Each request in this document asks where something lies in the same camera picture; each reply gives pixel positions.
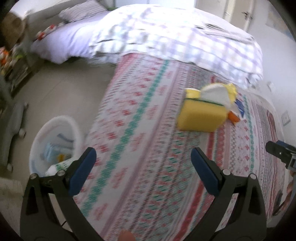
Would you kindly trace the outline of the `person's right hand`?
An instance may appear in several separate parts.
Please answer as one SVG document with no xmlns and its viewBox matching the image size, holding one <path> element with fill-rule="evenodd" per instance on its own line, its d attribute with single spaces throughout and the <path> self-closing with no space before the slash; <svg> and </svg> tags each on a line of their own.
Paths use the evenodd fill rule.
<svg viewBox="0 0 296 241">
<path fill-rule="evenodd" d="M 274 216 L 278 215 L 281 211 L 284 211 L 288 207 L 291 196 L 292 196 L 292 191 L 293 191 L 293 180 L 287 186 L 287 196 L 284 202 L 280 206 L 278 206 L 276 209 L 274 209 L 274 212 L 273 212 Z"/>
</svg>

